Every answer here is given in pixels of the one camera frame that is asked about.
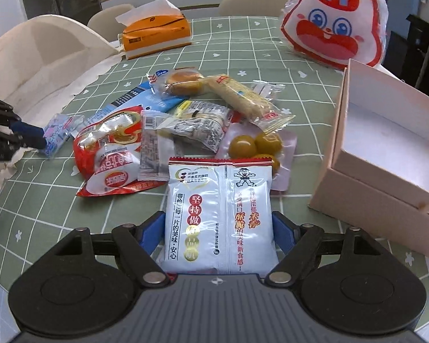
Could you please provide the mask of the orange tissue box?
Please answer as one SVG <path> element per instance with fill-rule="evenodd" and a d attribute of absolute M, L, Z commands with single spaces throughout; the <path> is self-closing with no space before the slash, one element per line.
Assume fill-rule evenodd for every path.
<path fill-rule="evenodd" d="M 125 26 L 121 41 L 128 60 L 192 44 L 190 23 L 168 0 L 133 8 L 116 21 Z"/>

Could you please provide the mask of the black white printed snack pack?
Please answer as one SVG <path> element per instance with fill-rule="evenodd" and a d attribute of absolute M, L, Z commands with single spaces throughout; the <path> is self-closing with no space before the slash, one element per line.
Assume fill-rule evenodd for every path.
<path fill-rule="evenodd" d="M 160 125 L 173 136 L 200 143 L 217 153 L 235 112 L 228 107 L 209 101 L 186 100 Z"/>

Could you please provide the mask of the pink cardboard gift box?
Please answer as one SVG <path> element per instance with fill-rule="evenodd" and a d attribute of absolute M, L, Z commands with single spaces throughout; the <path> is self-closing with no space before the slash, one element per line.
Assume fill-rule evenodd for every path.
<path fill-rule="evenodd" d="M 429 257 L 429 97 L 351 60 L 309 205 Z"/>

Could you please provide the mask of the cream chair far left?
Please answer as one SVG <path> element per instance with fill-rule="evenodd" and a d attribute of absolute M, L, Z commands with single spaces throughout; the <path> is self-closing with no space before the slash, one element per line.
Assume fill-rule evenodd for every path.
<path fill-rule="evenodd" d="M 125 25 L 119 23 L 116 17 L 127 13 L 133 8 L 134 6 L 131 4 L 120 4 L 104 9 L 93 15 L 87 26 L 106 39 L 106 41 L 115 41 L 118 38 L 118 34 L 122 33 L 125 28 Z"/>

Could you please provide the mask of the small clear wrapper by bar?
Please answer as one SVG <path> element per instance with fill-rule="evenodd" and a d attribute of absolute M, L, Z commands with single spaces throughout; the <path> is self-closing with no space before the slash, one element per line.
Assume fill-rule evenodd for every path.
<path fill-rule="evenodd" d="M 251 89 L 261 97 L 264 97 L 268 101 L 274 101 L 278 95 L 284 91 L 284 84 L 274 84 L 267 81 L 254 80 L 251 85 Z"/>

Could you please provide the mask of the white rice cracker packet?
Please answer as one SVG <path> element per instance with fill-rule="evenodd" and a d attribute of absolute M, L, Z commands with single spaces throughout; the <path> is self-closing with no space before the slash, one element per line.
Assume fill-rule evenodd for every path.
<path fill-rule="evenodd" d="M 160 265 L 168 273 L 256 273 L 278 264 L 272 160 L 173 157 Z"/>

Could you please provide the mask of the green plums vacuum pack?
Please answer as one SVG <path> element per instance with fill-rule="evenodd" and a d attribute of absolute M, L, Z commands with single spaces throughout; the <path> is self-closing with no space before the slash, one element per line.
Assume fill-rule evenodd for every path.
<path fill-rule="evenodd" d="M 297 147 L 297 135 L 289 130 L 265 134 L 249 122 L 232 123 L 221 140 L 217 159 L 271 158 L 271 189 L 284 192 L 289 188 L 291 165 Z"/>

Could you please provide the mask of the cream chair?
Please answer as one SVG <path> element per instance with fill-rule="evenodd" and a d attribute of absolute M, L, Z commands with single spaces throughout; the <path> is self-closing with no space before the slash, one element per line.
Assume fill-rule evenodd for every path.
<path fill-rule="evenodd" d="M 40 15 L 0 37 L 0 100 L 24 114 L 119 51 L 74 19 Z"/>
<path fill-rule="evenodd" d="M 104 9 L 93 15 L 87 26 L 106 39 L 106 41 L 115 41 L 118 38 L 118 34 L 122 33 L 125 28 L 125 25 L 119 23 L 116 17 L 127 13 L 133 8 L 134 6 L 131 4 L 120 4 Z"/>
<path fill-rule="evenodd" d="M 222 0 L 220 16 L 278 17 L 288 0 Z"/>

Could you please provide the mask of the red white bunny plush bag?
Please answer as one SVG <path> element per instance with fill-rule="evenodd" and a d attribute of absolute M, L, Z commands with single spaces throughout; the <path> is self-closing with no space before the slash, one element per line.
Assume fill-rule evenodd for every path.
<path fill-rule="evenodd" d="M 350 60 L 375 67 L 387 43 L 386 0 L 288 0 L 280 31 L 296 52 L 344 69 Z"/>

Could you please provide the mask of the long crispy rice bar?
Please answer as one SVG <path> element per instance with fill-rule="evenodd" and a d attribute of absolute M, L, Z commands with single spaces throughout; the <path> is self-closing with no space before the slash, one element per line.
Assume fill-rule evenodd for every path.
<path fill-rule="evenodd" d="M 224 73 L 207 76 L 204 83 L 213 93 L 220 96 L 265 134 L 283 129 L 294 118 L 292 113 L 283 113 L 271 101 Z"/>

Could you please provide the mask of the cream chair far middle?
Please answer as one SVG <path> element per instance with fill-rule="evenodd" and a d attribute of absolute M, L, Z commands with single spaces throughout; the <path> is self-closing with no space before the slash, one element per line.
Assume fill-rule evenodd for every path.
<path fill-rule="evenodd" d="M 278 17 L 288 0 L 222 0 L 220 16 Z"/>

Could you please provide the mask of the blue white snack tube pack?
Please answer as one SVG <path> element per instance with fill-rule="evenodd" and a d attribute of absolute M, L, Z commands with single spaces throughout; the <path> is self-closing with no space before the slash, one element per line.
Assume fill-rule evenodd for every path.
<path fill-rule="evenodd" d="M 83 129 L 100 121 L 112 112 L 119 111 L 123 108 L 139 106 L 143 110 L 168 112 L 185 100 L 187 100 L 187 97 L 161 97 L 160 95 L 154 93 L 151 85 L 148 82 L 144 82 L 141 83 L 138 87 L 134 87 L 132 90 L 117 98 L 111 104 L 106 105 L 92 116 L 89 116 L 89 118 L 84 119 L 80 124 L 80 127 Z"/>

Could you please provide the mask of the round cake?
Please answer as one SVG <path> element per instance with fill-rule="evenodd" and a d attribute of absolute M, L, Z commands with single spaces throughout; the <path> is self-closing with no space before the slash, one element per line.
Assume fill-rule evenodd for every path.
<path fill-rule="evenodd" d="M 206 78 L 192 67 L 159 70 L 148 73 L 151 89 L 161 97 L 190 97 L 203 94 L 207 90 Z"/>

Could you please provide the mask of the red white snack bag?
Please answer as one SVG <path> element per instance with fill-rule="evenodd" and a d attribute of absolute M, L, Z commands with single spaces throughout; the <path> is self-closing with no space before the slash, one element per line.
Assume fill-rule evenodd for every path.
<path fill-rule="evenodd" d="M 164 185 L 139 180 L 142 107 L 116 110 L 82 129 L 73 141 L 78 171 L 85 183 L 78 197 L 134 194 Z"/>

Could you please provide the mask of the small clear grey sachet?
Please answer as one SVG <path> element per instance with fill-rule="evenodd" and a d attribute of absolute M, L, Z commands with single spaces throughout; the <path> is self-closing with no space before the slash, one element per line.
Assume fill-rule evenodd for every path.
<path fill-rule="evenodd" d="M 160 125 L 170 116 L 164 112 L 144 110 L 140 149 L 139 180 L 168 181 L 169 160 L 179 152 L 173 135 Z"/>

